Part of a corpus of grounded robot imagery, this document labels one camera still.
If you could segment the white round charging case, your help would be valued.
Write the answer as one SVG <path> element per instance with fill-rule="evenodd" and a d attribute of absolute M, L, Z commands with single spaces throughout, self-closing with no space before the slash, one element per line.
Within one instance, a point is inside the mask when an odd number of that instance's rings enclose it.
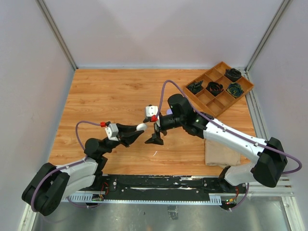
<path fill-rule="evenodd" d="M 147 130 L 147 125 L 145 123 L 140 123 L 136 126 L 137 131 L 146 131 Z"/>

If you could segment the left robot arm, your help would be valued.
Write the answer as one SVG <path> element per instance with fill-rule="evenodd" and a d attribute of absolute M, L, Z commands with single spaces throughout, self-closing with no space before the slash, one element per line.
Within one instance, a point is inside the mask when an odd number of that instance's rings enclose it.
<path fill-rule="evenodd" d="M 42 165 L 21 196 L 33 212 L 48 216 L 63 199 L 75 192 L 88 187 L 94 191 L 100 189 L 102 169 L 107 162 L 104 154 L 120 145 L 129 147 L 147 129 L 144 123 L 128 126 L 101 122 L 99 126 L 104 128 L 106 137 L 88 139 L 82 146 L 85 157 L 66 165 Z"/>

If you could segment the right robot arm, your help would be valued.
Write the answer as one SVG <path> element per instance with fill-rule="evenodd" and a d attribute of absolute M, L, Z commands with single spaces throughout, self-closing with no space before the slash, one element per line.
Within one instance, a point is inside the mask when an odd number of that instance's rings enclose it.
<path fill-rule="evenodd" d="M 250 160 L 248 164 L 223 169 L 218 180 L 221 191 L 228 193 L 241 183 L 253 181 L 269 188 L 276 187 L 287 165 L 278 139 L 272 137 L 267 141 L 230 128 L 209 114 L 197 112 L 181 94 L 170 96 L 167 102 L 172 111 L 169 115 L 162 115 L 158 106 L 145 108 L 144 121 L 154 123 L 154 133 L 146 143 L 163 145 L 161 134 L 166 135 L 168 130 L 182 127 L 192 136 L 216 141 Z"/>

